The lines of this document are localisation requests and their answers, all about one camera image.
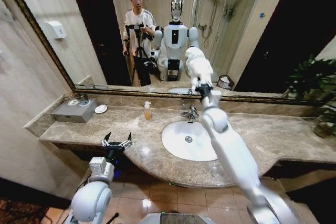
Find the soap bottle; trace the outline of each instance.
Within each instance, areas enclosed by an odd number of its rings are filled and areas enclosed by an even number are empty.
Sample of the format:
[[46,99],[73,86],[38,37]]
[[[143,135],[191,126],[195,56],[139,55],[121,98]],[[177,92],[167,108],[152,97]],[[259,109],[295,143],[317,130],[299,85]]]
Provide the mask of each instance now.
[[149,120],[151,118],[151,107],[150,107],[150,102],[145,102],[145,106],[144,106],[144,114],[145,114],[145,118],[146,120]]

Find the mirror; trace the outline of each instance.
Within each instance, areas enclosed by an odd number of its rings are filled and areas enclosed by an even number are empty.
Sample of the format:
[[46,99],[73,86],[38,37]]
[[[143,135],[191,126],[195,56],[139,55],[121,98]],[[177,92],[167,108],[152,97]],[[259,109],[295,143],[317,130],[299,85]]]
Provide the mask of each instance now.
[[172,0],[24,1],[79,89],[197,94],[185,71],[195,43],[226,96],[321,101],[336,87],[333,0],[183,0],[181,17],[174,0],[175,20]]

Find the person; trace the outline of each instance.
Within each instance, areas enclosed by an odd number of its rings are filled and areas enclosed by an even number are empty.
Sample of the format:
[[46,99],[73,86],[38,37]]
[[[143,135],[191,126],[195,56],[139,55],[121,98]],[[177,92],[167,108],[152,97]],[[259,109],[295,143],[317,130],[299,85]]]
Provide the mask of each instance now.
[[128,38],[126,25],[137,25],[144,24],[144,27],[141,27],[141,39],[140,46],[144,48],[147,56],[150,56],[151,53],[151,42],[147,38],[147,36],[143,36],[143,34],[147,34],[149,36],[154,37],[155,31],[155,20],[153,15],[146,9],[142,8],[143,0],[130,0],[132,4],[132,9],[128,10],[125,14],[124,21],[124,31],[123,31],[123,54],[125,55],[127,52],[127,41],[130,40],[132,45],[132,54],[134,57],[134,67],[138,73],[138,77],[140,80],[140,86],[150,85],[151,79],[149,76],[148,70],[143,65],[146,61],[148,61],[145,55],[136,55],[136,49],[139,47],[138,40],[135,36],[134,29],[130,29],[130,38]]

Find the metal tissue box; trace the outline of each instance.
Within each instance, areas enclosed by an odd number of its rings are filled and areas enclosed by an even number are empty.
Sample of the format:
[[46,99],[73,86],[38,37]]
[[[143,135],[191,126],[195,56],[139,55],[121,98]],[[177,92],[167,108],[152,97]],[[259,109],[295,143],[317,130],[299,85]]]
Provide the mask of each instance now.
[[97,106],[95,99],[88,99],[76,105],[68,105],[68,102],[64,102],[52,115],[59,122],[87,123]]

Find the vanity counter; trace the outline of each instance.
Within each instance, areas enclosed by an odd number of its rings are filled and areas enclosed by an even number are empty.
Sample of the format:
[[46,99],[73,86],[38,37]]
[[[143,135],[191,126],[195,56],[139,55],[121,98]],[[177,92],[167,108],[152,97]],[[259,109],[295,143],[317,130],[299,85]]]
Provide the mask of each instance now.
[[[167,182],[187,187],[226,187],[233,181],[219,161],[195,162],[170,154],[161,142],[161,133],[170,123],[187,121],[180,110],[152,109],[147,121],[143,108],[108,106],[83,123],[55,122],[41,141],[69,146],[100,146],[110,131],[109,141],[122,142],[132,133],[133,145],[124,153],[138,167]],[[312,122],[294,116],[229,113],[233,129],[244,139],[255,158],[259,174],[278,160],[336,163],[336,140],[316,136]]]

